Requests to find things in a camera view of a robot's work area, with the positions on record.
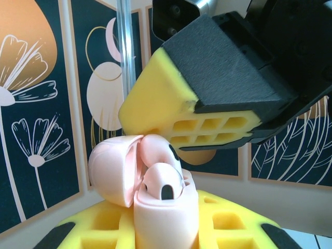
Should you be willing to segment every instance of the dark teal background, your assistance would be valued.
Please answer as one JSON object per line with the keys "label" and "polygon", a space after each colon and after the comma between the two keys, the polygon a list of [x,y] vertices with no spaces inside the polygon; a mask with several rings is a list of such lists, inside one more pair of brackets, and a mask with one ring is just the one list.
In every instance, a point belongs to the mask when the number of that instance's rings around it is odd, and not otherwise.
{"label": "dark teal background", "polygon": [[[315,119],[311,119],[311,124],[307,125],[302,145],[301,140],[303,129],[301,129],[301,127],[304,125],[305,121],[303,119],[298,119],[297,121],[294,120],[291,128],[291,131],[293,131],[293,129],[295,131],[293,136],[287,135],[287,129],[285,129],[275,137],[275,142],[274,139],[272,139],[260,148],[256,155],[256,164],[260,169],[255,164],[252,164],[252,177],[276,181],[284,174],[284,172],[286,172],[288,167],[291,167],[288,173],[286,173],[279,181],[315,185],[324,175],[325,171],[327,171],[327,174],[318,185],[332,186],[332,167],[328,168],[332,156],[332,122],[329,121],[329,118],[326,119],[327,123],[325,124],[325,127],[324,117],[317,118],[315,126],[313,125]],[[316,148],[313,156],[306,162],[308,159],[307,152],[314,149],[315,140],[317,136],[321,134],[324,136],[323,140],[326,136],[326,143],[323,144],[322,140]],[[283,149],[280,148],[278,152],[275,153],[274,146],[277,146],[276,148],[280,147],[282,141],[284,141]],[[252,145],[252,158],[254,158],[257,150],[258,146]],[[293,165],[291,165],[298,151],[299,154]]]}
{"label": "dark teal background", "polygon": [[[58,57],[56,65],[44,81],[56,81],[58,96],[41,102],[17,103],[2,107],[11,168],[27,219],[42,212],[44,207],[39,193],[35,169],[29,165],[12,133],[11,124],[13,122],[25,118],[32,135],[34,122],[37,118],[51,120],[55,114],[59,115],[57,123],[63,129],[59,141],[68,138],[71,149],[38,168],[40,183],[47,207],[51,207],[79,192],[58,1],[36,0],[36,3],[46,16],[57,43]],[[31,29],[31,32],[37,28],[27,27],[27,29]],[[0,233],[19,223],[20,219],[11,192],[3,148],[0,143]]]}
{"label": "dark teal background", "polygon": [[[87,87],[88,82],[92,74],[92,70],[88,64],[85,54],[85,43],[90,31],[97,26],[106,27],[109,21],[117,17],[116,11],[106,7],[103,4],[98,3],[95,0],[72,0],[72,11],[73,11],[73,22],[74,22],[74,33],[77,53],[77,64],[78,64],[78,77],[79,77],[79,88],[82,106],[82,115],[84,123],[84,133],[86,140],[87,156],[89,158],[92,151],[91,147],[91,119],[92,116],[89,111],[87,103]],[[133,37],[134,37],[134,55],[135,58],[135,70],[138,76],[142,71],[142,54],[141,54],[141,39],[140,39],[140,22],[139,14],[132,14],[132,26],[133,26]],[[117,33],[117,21],[114,24],[114,35],[118,39]],[[105,30],[97,29],[90,36],[88,43],[89,59],[92,65],[99,65],[103,62],[114,62],[112,56],[109,54],[105,39]],[[99,126],[94,123],[95,140],[98,143],[98,131]],[[106,138],[106,131],[103,131],[104,138]],[[122,131],[118,130],[117,135],[122,135]]]}
{"label": "dark teal background", "polygon": [[[152,31],[152,8],[149,9],[149,28],[150,28],[150,44],[151,54],[153,54],[161,45],[162,40],[158,39]],[[217,150],[216,155],[213,159],[202,165],[191,165],[181,160],[182,168],[190,171],[213,173],[222,175],[239,175],[239,163],[238,163],[238,150],[227,149]]]}

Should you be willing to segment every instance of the yellow foam base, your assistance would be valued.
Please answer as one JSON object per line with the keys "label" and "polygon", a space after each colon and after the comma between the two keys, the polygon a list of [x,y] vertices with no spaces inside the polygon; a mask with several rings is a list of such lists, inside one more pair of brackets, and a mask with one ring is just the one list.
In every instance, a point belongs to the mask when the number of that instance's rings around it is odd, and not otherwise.
{"label": "yellow foam base", "polygon": [[[198,242],[192,249],[277,249],[260,227],[275,222],[204,191],[199,193]],[[100,202],[61,223],[76,225],[58,249],[135,249],[133,208]]]}

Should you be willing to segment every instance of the gold outline circle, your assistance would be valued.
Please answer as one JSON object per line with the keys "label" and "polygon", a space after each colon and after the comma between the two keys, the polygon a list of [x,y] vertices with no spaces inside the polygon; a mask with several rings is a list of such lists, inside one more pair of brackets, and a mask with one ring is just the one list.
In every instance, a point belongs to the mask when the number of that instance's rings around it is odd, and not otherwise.
{"label": "gold outline circle", "polygon": [[101,77],[100,75],[98,75],[98,74],[95,72],[95,70],[93,69],[93,67],[92,67],[92,65],[91,65],[91,62],[90,62],[89,56],[88,56],[88,42],[89,42],[89,39],[90,39],[90,36],[91,36],[91,34],[93,33],[93,31],[95,31],[95,30],[97,30],[97,29],[106,29],[106,28],[105,28],[105,27],[102,27],[102,26],[97,26],[97,27],[94,27],[94,28],[90,31],[90,33],[88,34],[87,40],[86,40],[86,42],[85,42],[85,55],[86,55],[86,57],[87,57],[87,61],[88,61],[88,64],[89,64],[89,66],[90,66],[92,72],[95,73],[99,79],[102,79],[102,80],[105,80],[105,81],[114,81],[114,80],[118,79],[118,78],[121,76],[122,72],[119,74],[119,76],[117,76],[117,77],[114,78],[114,79],[105,79],[105,78]]}

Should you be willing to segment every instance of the earbud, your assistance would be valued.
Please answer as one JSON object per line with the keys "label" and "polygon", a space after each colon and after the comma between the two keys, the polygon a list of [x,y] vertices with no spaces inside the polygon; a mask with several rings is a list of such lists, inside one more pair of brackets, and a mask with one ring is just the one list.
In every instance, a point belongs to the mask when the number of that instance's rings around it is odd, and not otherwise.
{"label": "earbud", "polygon": [[145,165],[150,168],[158,162],[163,162],[174,167],[180,176],[182,168],[180,158],[173,146],[163,137],[155,134],[146,135],[141,141],[141,158]]}
{"label": "earbud", "polygon": [[158,200],[177,199],[184,188],[178,171],[167,163],[155,163],[147,169],[142,184]]}

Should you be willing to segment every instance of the yellow foam pad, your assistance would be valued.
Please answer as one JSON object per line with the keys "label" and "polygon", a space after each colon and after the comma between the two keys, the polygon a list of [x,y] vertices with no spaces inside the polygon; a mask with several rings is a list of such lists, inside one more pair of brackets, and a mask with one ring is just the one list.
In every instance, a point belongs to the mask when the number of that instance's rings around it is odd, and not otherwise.
{"label": "yellow foam pad", "polygon": [[227,144],[251,136],[261,124],[251,110],[196,114],[198,100],[159,48],[122,104],[119,120],[126,135],[159,134],[174,148]]}
{"label": "yellow foam pad", "polygon": [[[192,249],[277,249],[260,227],[279,227],[275,222],[210,193],[198,190],[198,194],[199,236]],[[103,201],[59,225],[68,222],[76,225],[58,249],[135,249],[132,207]]]}

